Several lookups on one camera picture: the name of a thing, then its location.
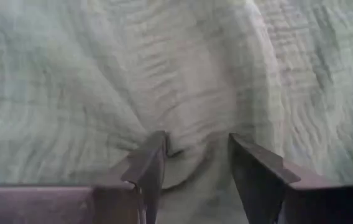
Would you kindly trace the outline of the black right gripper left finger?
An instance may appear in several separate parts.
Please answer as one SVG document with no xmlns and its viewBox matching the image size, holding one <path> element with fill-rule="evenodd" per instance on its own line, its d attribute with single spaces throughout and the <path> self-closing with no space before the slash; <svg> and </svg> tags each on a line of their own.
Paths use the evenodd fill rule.
<svg viewBox="0 0 353 224">
<path fill-rule="evenodd" d="M 155 131 L 111 168 L 78 173 L 82 184 L 0 185 L 0 224 L 155 224 L 167 151 Z"/>
</svg>

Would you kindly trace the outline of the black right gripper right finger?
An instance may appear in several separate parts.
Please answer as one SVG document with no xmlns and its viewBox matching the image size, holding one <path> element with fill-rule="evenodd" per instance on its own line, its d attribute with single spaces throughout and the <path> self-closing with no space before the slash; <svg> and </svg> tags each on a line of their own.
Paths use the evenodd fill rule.
<svg viewBox="0 0 353 224">
<path fill-rule="evenodd" d="M 353 184 L 290 162 L 237 133 L 229 164 L 249 224 L 353 224 Z"/>
</svg>

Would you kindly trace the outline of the black garment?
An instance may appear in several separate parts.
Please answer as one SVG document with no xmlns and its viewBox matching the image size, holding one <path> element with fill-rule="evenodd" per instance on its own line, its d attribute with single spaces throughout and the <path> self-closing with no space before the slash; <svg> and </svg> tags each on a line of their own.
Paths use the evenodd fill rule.
<svg viewBox="0 0 353 224">
<path fill-rule="evenodd" d="M 353 184 L 353 0 L 0 0 L 0 184 L 86 181 L 155 130 L 158 224 L 248 224 L 229 133 Z"/>
</svg>

